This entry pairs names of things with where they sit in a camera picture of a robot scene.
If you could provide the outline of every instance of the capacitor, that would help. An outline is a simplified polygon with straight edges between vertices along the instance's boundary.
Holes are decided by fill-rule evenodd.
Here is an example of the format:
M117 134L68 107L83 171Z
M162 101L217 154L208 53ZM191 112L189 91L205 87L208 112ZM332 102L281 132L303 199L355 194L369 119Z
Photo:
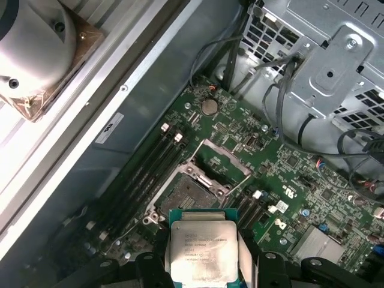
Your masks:
M206 99L202 103L202 112L207 116L215 115L218 111L218 104L214 99Z
M380 240L380 237L378 237L377 235L374 235L374 234L367 235L366 239L367 239L367 241L369 241L373 244L376 244L376 245L379 245L382 243L382 241Z
M375 246L373 247L372 251L373 251L375 254L384 257L384 246L383 246L383 245L375 245Z
M352 200L352 203L356 206L362 206L367 204L367 201L362 197L356 197Z
M309 209L302 208L300 209L300 214L307 218L311 215L311 211Z
M90 244L89 242L85 242L85 243L83 244L83 246L84 246L84 248L87 249L87 250L91 249L91 244Z

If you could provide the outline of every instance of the green circuit board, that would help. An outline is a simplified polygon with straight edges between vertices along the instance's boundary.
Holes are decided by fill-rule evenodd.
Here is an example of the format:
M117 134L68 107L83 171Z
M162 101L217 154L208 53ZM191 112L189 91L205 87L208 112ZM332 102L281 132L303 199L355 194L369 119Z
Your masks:
M217 112L213 115L207 116L202 111L202 102L206 100L214 100L217 103ZM201 79L195 90L186 88L177 98L121 172L120 177L112 184L111 189L122 185L124 175L129 175L135 170L140 171L137 167L140 167L148 155L153 142L157 141L164 124L176 127L185 140L185 147L177 157L177 163L189 159L201 142L209 139L251 171L251 176L233 191L224 206L232 208L237 199L246 195L249 197L249 193L255 190L263 192L268 204L257 218L258 221L249 222L255 233L255 240L262 249L275 251L295 260L291 251L305 231L310 226L322 226L327 235L344 247L345 252L339 264L348 271L357 271L370 253L373 245L366 241L365 237L380 231L383 226L380 220L372 216L375 206L370 203L355 206L350 200L356 195L332 188L318 175L315 168L316 157L300 154L282 145L276 131L265 126L266 122L258 116L253 107L212 86L208 79ZM221 182L224 181L223 185L235 187L245 177L225 155L220 155L209 147L202 146L195 158L197 166L209 171L210 175L215 175ZM335 185L347 186L345 179L330 168L325 167L324 173ZM157 200L157 205L160 206L161 202L172 195L177 180L176 177L171 182ZM149 201L150 198L143 204L136 215L137 219L141 217ZM279 201L285 204L284 212L268 210L269 206L277 205ZM206 208L219 206L219 201L210 200ZM204 203L200 203L198 207L204 207ZM309 217L300 214L302 209L310 211ZM147 230L146 233L151 234L157 227L147 225L144 229Z

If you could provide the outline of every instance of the chip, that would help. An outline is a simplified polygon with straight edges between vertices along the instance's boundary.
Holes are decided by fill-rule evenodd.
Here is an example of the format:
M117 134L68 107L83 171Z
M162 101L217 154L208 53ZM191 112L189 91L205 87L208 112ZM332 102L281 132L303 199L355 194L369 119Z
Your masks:
M295 156L290 156L288 159L287 159L287 164L294 168L296 166L296 164L299 162L299 159L297 159Z
M331 197L333 196L333 193L331 190L324 190L324 192L322 193L322 197L325 199L325 200L329 200Z

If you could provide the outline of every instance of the mounting screw hole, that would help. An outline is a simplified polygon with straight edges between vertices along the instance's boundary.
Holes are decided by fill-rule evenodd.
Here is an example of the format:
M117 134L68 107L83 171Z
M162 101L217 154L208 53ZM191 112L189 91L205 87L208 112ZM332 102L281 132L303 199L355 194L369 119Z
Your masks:
M56 32L61 33L61 32L64 32L65 25L62 22L56 22L53 28Z
M11 89L16 89L19 87L19 81L17 79L11 79L8 83Z

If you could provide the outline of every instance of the integrated circuit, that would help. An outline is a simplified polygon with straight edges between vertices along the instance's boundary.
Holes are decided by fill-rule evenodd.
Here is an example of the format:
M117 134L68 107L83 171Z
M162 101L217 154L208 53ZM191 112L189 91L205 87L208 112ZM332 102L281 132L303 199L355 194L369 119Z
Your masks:
M291 155L288 159L287 159L287 164L294 168L296 166L296 164L299 162L299 159L293 155Z
M168 215L170 209L207 208L216 202L217 198L212 193L189 176L182 175L172 193L161 203L160 209Z
M322 197L325 199L325 200L329 200L333 195L333 192L329 189L325 189L324 192L322 193Z

